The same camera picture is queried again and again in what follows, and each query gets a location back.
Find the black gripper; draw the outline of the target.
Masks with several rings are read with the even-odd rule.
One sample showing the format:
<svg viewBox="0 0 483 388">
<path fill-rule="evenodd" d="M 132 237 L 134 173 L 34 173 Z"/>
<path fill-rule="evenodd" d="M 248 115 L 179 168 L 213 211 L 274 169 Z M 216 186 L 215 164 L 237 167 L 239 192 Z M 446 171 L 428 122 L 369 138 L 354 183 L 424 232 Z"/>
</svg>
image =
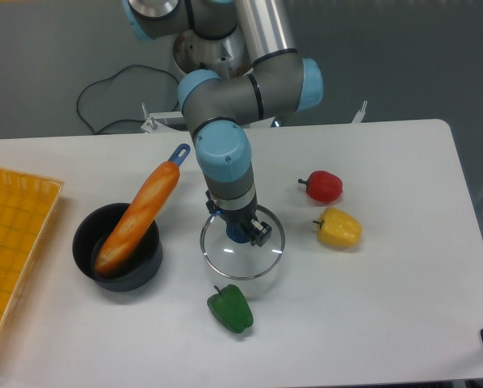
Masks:
<svg viewBox="0 0 483 388">
<path fill-rule="evenodd" d="M 243 196 L 226 200 L 206 191 L 206 207 L 210 214 L 218 215 L 227 225 L 235 225 L 249 239 L 251 246 L 262 247 L 271 237 L 272 227 L 256 219 L 257 195 L 250 189 Z"/>
</svg>

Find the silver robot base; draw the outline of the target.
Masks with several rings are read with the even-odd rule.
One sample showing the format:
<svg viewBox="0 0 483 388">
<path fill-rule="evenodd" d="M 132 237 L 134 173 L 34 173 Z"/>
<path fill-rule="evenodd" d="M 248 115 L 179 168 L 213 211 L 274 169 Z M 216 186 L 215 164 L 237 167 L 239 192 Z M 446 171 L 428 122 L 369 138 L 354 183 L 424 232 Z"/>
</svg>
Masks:
<svg viewBox="0 0 483 388">
<path fill-rule="evenodd" d="M 221 78 L 242 76 L 252 70 L 252 62 L 239 27 L 221 40 L 207 40 L 193 31 L 177 35 L 173 46 L 174 62 L 186 75 L 195 70 L 213 70 Z"/>
</svg>

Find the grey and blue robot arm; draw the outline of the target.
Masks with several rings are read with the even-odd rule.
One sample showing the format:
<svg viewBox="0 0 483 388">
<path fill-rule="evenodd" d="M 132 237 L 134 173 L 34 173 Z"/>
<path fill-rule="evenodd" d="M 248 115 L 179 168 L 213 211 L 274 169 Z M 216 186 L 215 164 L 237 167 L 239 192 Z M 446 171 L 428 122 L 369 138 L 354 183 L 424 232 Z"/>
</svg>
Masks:
<svg viewBox="0 0 483 388">
<path fill-rule="evenodd" d="M 296 49 L 281 1 L 125 1 L 141 39 L 192 32 L 219 40 L 240 32 L 251 69 L 225 79 L 210 65 L 183 77 L 178 103 L 208 186 L 208 210 L 262 246 L 272 228 L 259 221 L 251 148 L 243 125 L 303 111 L 321 102 L 317 63 Z"/>
</svg>

